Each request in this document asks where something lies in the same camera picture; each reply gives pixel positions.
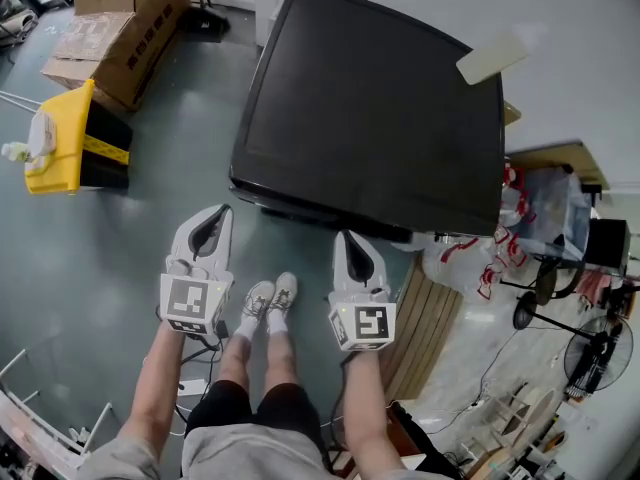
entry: white marker cube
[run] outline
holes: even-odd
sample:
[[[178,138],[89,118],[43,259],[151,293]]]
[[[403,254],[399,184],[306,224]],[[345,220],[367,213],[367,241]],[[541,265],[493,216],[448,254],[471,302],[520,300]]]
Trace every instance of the white marker cube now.
[[[160,276],[160,318],[176,331],[214,334],[230,284],[187,276]]]
[[[379,350],[395,338],[396,305],[338,302],[329,321],[341,350]]]

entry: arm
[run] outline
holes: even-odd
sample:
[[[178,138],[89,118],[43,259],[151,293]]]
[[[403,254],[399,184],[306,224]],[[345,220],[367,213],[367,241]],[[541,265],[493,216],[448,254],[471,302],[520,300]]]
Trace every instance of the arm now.
[[[184,334],[162,322],[142,365],[131,414],[118,434],[145,440],[156,458],[171,429],[183,345]]]
[[[387,412],[377,352],[361,352],[347,365],[344,426],[347,446],[363,480],[405,469],[387,436]]]

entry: white sock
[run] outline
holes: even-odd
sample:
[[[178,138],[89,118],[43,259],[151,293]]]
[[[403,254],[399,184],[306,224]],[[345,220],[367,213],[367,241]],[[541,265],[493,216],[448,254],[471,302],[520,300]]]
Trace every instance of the white sock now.
[[[253,333],[256,332],[259,323],[260,322],[255,316],[243,317],[240,321],[240,325],[236,329],[236,332],[234,332],[233,334],[241,334],[249,341],[251,341],[253,339]]]
[[[274,309],[267,315],[267,325],[269,326],[269,334],[289,332],[287,323],[284,321],[284,315],[279,309]]]

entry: black shorts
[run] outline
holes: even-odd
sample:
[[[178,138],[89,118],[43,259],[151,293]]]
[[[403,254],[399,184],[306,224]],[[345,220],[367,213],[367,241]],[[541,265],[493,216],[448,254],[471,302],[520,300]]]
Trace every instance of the black shorts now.
[[[215,382],[207,396],[189,415],[185,437],[194,428],[255,423],[265,427],[294,430],[311,439],[325,455],[320,417],[304,389],[297,384],[279,384],[262,399],[255,414],[249,395],[230,380]]]

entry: yellow lid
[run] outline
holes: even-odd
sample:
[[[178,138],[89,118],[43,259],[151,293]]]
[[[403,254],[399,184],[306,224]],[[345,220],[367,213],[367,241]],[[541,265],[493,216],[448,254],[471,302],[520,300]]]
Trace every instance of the yellow lid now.
[[[93,85],[93,80],[87,80],[82,87],[54,96],[40,106],[56,124],[56,149],[45,157],[41,167],[25,166],[25,182],[31,194],[74,192],[80,188],[84,132]]]

